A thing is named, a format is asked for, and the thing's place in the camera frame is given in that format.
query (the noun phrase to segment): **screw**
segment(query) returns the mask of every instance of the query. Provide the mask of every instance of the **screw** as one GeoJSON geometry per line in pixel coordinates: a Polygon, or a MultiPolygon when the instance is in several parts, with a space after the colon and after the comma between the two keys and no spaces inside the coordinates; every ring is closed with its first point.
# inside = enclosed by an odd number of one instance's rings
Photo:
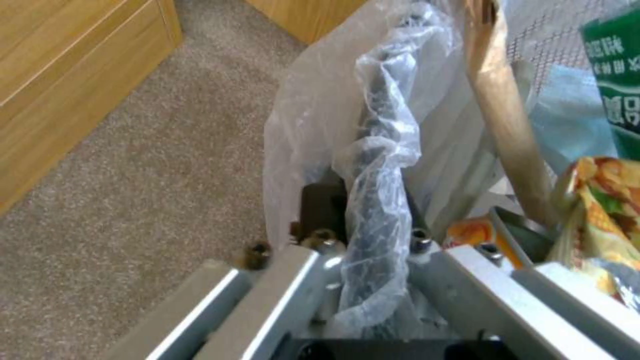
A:
{"type": "Polygon", "coordinates": [[[423,254],[429,251],[432,240],[428,230],[416,227],[411,231],[410,250],[412,254],[423,254]]]}
{"type": "Polygon", "coordinates": [[[504,254],[500,252],[500,249],[498,249],[494,243],[480,243],[476,245],[476,250],[487,260],[498,266],[500,266],[502,259],[504,259],[504,254]]]}

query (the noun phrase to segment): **green package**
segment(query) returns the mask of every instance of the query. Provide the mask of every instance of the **green package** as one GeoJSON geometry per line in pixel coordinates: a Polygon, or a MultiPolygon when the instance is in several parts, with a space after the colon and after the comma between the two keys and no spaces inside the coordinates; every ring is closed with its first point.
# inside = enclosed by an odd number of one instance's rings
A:
{"type": "Polygon", "coordinates": [[[640,160],[640,3],[582,28],[620,156],[640,160]]]}

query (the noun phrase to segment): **beige carpet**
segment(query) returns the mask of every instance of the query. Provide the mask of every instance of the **beige carpet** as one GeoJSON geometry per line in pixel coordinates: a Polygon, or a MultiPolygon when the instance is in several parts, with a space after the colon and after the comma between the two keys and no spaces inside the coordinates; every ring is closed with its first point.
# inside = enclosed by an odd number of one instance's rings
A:
{"type": "Polygon", "coordinates": [[[95,359],[264,239],[262,128],[303,46],[242,0],[177,8],[181,48],[0,219],[0,359],[95,359]]]}

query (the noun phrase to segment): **wooden furniture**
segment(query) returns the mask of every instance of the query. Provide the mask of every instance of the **wooden furniture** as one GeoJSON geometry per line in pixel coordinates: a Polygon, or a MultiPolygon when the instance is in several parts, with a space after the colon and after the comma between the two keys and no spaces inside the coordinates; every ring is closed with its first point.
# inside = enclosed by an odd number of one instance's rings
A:
{"type": "Polygon", "coordinates": [[[0,0],[0,213],[182,40],[173,0],[0,0]]]}
{"type": "Polygon", "coordinates": [[[306,44],[312,44],[367,0],[245,0],[306,44]]]}

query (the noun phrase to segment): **chip bag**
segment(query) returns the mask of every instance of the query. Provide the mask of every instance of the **chip bag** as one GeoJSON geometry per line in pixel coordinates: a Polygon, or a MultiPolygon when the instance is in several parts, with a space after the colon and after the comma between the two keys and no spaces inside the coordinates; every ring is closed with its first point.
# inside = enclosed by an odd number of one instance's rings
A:
{"type": "Polygon", "coordinates": [[[563,229],[548,260],[622,300],[619,279],[592,259],[640,271],[640,163],[581,158],[558,180],[552,202],[563,229]]]}

